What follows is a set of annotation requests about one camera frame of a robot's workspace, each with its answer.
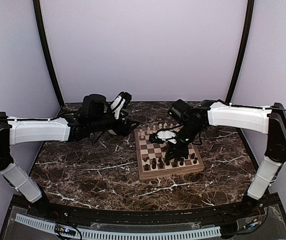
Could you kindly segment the dark tall piece front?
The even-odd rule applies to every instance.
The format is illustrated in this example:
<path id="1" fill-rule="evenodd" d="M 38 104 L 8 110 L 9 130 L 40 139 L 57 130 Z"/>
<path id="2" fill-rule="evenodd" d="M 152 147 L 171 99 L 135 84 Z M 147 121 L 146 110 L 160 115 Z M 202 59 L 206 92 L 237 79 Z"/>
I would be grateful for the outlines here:
<path id="1" fill-rule="evenodd" d="M 157 161 L 155 158 L 152 159 L 152 169 L 156 169 Z"/>

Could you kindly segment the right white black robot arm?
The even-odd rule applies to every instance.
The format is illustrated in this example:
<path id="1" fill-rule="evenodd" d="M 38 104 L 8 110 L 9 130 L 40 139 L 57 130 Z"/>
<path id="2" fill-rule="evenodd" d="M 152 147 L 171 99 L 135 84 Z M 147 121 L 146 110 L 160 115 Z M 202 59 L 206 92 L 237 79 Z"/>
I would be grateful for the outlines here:
<path id="1" fill-rule="evenodd" d="M 208 126 L 233 127 L 256 131 L 268 136 L 264 159 L 250 184 L 247 196 L 238 205 L 238 213 L 248 217 L 257 209 L 257 202 L 286 162 L 286 109 L 281 103 L 272 106 L 248 106 L 222 100 L 204 100 L 191 107 L 177 100 L 168 111 L 181 126 L 178 132 L 159 130 L 156 136 L 168 142 L 166 158 L 185 157 L 188 145 Z"/>

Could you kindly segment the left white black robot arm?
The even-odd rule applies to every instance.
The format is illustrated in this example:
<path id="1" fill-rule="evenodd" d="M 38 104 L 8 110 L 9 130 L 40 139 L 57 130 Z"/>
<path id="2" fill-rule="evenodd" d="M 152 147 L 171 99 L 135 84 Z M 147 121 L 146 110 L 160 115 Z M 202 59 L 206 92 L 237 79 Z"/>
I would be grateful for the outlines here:
<path id="1" fill-rule="evenodd" d="M 20 192 L 34 210 L 43 218 L 53 214 L 53 206 L 47 202 L 46 194 L 18 165 L 10 154 L 10 146 L 28 142 L 76 142 L 93 133 L 112 131 L 117 136 L 128 136 L 139 126 L 121 113 L 103 113 L 99 117 L 61 116 L 54 118 L 16 118 L 0 112 L 0 174 L 16 191 Z"/>

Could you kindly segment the white pieces back row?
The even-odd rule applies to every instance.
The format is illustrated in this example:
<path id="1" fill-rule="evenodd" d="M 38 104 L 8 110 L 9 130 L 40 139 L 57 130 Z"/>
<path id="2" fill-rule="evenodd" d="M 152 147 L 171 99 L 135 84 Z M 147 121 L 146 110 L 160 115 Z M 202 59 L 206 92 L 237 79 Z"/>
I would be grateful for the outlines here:
<path id="1" fill-rule="evenodd" d="M 145 135 L 156 133 L 158 130 L 172 128 L 173 126 L 174 125 L 172 123 L 167 123 L 167 122 L 152 124 L 150 126 L 147 126 L 145 130 Z"/>

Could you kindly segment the white rook corner piece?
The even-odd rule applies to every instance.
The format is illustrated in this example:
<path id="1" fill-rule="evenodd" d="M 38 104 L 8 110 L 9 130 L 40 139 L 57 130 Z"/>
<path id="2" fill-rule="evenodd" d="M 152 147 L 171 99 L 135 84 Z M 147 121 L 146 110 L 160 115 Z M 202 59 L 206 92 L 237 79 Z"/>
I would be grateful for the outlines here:
<path id="1" fill-rule="evenodd" d="M 140 139 L 143 140 L 145 138 L 145 132 L 143 131 L 143 129 L 140 129 L 139 133 L 140 133 Z"/>

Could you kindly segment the right black frame post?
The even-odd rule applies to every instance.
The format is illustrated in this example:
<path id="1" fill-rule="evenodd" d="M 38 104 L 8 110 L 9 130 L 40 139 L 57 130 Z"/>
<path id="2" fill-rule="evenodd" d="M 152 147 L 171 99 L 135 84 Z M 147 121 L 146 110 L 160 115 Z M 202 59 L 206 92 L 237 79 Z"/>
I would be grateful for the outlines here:
<path id="1" fill-rule="evenodd" d="M 247 48 L 247 43 L 248 43 L 248 38 L 250 34 L 250 28 L 251 28 L 252 17 L 253 17 L 253 12 L 254 12 L 254 4 L 255 4 L 254 0 L 247 1 L 247 8 L 246 8 L 246 14 L 245 14 L 245 20 L 244 20 L 244 26 L 243 26 L 240 46 L 239 46 L 231 82 L 230 82 L 227 96 L 225 99 L 225 101 L 228 103 L 230 103 L 233 98 L 233 95 L 236 90 L 237 82 L 239 79 L 239 75 L 241 72 L 241 67 L 243 64 L 243 60 L 244 60 L 244 56 L 245 56 L 245 52 Z"/>

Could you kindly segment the black frame post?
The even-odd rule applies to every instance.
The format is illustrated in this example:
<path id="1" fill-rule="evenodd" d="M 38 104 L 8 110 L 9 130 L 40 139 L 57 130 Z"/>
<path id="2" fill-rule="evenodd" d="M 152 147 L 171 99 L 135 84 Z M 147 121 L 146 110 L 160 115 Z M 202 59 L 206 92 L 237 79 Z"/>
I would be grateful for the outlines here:
<path id="1" fill-rule="evenodd" d="M 245 20 L 244 20 L 244 26 L 243 26 L 240 46 L 239 46 L 231 82 L 230 82 L 227 96 L 225 99 L 225 101 L 228 103 L 230 103 L 233 98 L 233 95 L 236 90 L 237 82 L 239 79 L 239 75 L 241 72 L 241 67 L 243 64 L 243 60 L 244 60 L 244 56 L 245 56 L 245 52 L 247 48 L 247 43 L 248 43 L 248 38 L 250 34 L 250 28 L 251 28 L 252 17 L 253 17 L 253 12 L 254 12 L 254 4 L 255 4 L 254 0 L 247 1 L 247 8 L 246 8 L 246 14 L 245 14 Z"/>
<path id="2" fill-rule="evenodd" d="M 43 15 L 41 10 L 41 1 L 40 0 L 33 0 L 33 8 L 34 8 L 34 15 L 38 30 L 38 35 L 42 47 L 43 56 L 45 59 L 47 71 L 50 77 L 50 81 L 57 99 L 57 102 L 60 107 L 63 107 L 65 105 L 65 102 L 63 100 L 63 96 L 59 87 L 59 83 L 56 77 L 56 73 L 54 70 L 54 65 L 51 58 L 51 53 L 49 50 L 49 45 L 47 42 L 46 32 L 45 32 L 45 25 L 43 21 Z"/>

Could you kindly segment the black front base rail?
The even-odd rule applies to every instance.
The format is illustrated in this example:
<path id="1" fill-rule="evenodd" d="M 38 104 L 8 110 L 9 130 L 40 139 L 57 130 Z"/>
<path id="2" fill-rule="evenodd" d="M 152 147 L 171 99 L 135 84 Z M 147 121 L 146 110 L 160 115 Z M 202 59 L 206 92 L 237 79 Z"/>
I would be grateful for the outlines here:
<path id="1" fill-rule="evenodd" d="M 240 215 L 241 204 L 170 211 L 112 211 L 50 204 L 52 214 L 42 217 L 21 196 L 13 196 L 3 224 L 2 240 L 62 240 L 14 221 L 17 214 L 70 227 L 94 230 L 174 229 L 176 231 L 220 227 L 221 236 L 204 240 L 286 240 L 286 214 L 276 193 L 263 198 L 250 214 Z"/>

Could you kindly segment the left black frame post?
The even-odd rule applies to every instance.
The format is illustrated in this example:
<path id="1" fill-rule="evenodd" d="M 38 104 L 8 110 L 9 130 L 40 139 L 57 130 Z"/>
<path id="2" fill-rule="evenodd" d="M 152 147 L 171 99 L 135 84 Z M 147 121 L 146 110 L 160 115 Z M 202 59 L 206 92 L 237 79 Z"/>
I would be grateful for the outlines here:
<path id="1" fill-rule="evenodd" d="M 34 15 L 38 30 L 38 35 L 42 47 L 43 56 L 45 59 L 47 71 L 50 77 L 50 81 L 57 99 L 57 102 L 60 107 L 63 107 L 65 105 L 65 102 L 63 100 L 63 96 L 59 87 L 59 83 L 56 77 L 56 73 L 54 70 L 54 65 L 51 58 L 51 53 L 49 50 L 49 45 L 47 42 L 46 32 L 45 32 L 45 25 L 43 21 L 43 15 L 41 10 L 41 1 L 40 0 L 33 0 L 33 8 L 34 8 Z"/>

